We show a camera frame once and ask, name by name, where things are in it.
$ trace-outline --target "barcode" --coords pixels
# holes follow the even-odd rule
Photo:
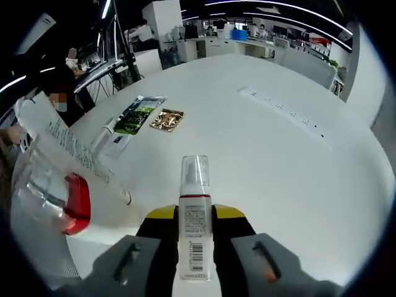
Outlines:
[[[193,272],[204,271],[204,245],[190,242],[190,270]]]

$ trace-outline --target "office worker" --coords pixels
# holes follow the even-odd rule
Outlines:
[[[77,57],[77,50],[75,48],[69,49],[69,54],[66,58],[66,65],[72,69],[74,76],[78,77],[85,74],[85,71],[79,69],[79,60],[76,59]]]
[[[258,34],[259,34],[259,29],[257,28],[257,25],[253,23],[252,27],[250,28],[250,36],[257,37]]]
[[[136,27],[136,29],[129,34],[129,39],[139,37],[140,45],[137,47],[137,51],[147,51],[149,49],[158,49],[160,48],[158,40],[154,39],[153,30],[150,25],[147,23],[146,19],[142,19],[140,21],[140,25]]]
[[[260,34],[260,38],[266,38],[268,36],[268,32],[266,31],[264,24],[260,25],[259,34]]]
[[[14,162],[7,146],[12,144],[20,144],[20,135],[22,128],[12,126],[0,129],[0,208],[9,218],[11,210],[11,177]]]
[[[40,74],[36,94],[43,91],[67,126],[73,125],[85,113],[75,101],[75,78],[65,65]]]

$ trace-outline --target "white wall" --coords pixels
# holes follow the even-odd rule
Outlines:
[[[351,54],[345,51],[341,46],[332,42],[329,59],[336,60],[339,67],[345,67],[346,69],[349,69],[349,64],[351,61],[350,55]]]
[[[346,104],[371,127],[382,104],[387,74],[374,46],[361,26],[359,26],[358,35],[359,50],[352,51],[354,55],[358,54],[358,65]]]

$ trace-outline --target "office desk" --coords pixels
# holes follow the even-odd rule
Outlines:
[[[186,61],[183,61],[181,54],[181,60],[183,62],[189,62],[196,59],[194,56],[189,56],[188,53],[192,53],[192,50],[188,49],[192,46],[195,46],[197,51],[199,45],[198,43],[205,43],[205,55],[206,57],[218,56],[221,54],[246,54],[248,56],[256,56],[263,58],[272,58],[273,62],[280,64],[283,55],[285,53],[285,49],[279,46],[274,45],[274,43],[265,41],[265,40],[231,40],[231,39],[222,39],[218,37],[201,37],[201,38],[192,38],[185,41],[186,45]]]
[[[78,84],[78,86],[74,90],[74,93],[78,93],[83,88],[90,85],[92,82],[101,79],[103,76],[107,75],[113,69],[120,67],[122,64],[124,64],[124,60],[122,59],[119,59],[117,61],[112,59],[106,62],[104,65],[89,73],[89,75],[86,76],[86,78]]]
[[[325,139],[242,97],[245,86],[305,115]],[[207,155],[213,203],[240,209],[256,233],[293,251],[308,274],[346,285],[361,268],[386,223],[395,179],[374,134],[334,94],[275,63],[227,54],[140,80],[71,129],[89,144],[138,95],[168,96],[114,163],[143,213],[177,204],[182,157]],[[162,108],[186,113],[172,133],[149,126]],[[127,209],[118,215],[119,228],[93,214],[86,230],[67,237],[82,277],[105,249],[136,232]]]

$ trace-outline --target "ceiling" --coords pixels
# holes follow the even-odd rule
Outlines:
[[[15,68],[18,70],[18,65],[23,67],[26,59],[30,61],[35,59],[31,58],[35,56],[34,53],[39,57],[46,54],[47,60],[51,61],[51,59],[64,59],[70,47],[81,48],[91,44],[94,48],[99,27],[104,26],[106,21],[110,21],[109,18],[113,15],[110,12],[106,20],[101,20],[105,2],[106,0],[14,0],[8,2],[7,17],[0,18],[4,32],[3,40],[6,41],[2,43],[2,55],[13,58],[1,61],[0,84],[3,81],[9,81],[11,70],[15,71]],[[142,8],[150,2],[152,0],[116,0],[119,19],[125,26],[133,26],[142,17]],[[337,0],[338,6],[335,0],[282,0],[282,2],[317,12],[343,26],[352,19],[353,15],[344,5],[344,0]],[[243,12],[262,13],[257,7],[273,6],[273,4],[259,2],[232,2],[205,6],[206,0],[180,0],[180,3],[181,8],[187,10],[183,13],[183,18],[199,16],[200,19],[209,19],[210,14],[219,12],[225,12],[226,17],[249,18],[251,16],[244,15]],[[307,12],[285,6],[276,7],[282,17],[319,28],[335,37],[342,31],[328,21]],[[27,58],[15,58],[15,50],[43,12],[52,16],[56,25],[44,35],[40,43],[33,47]]]

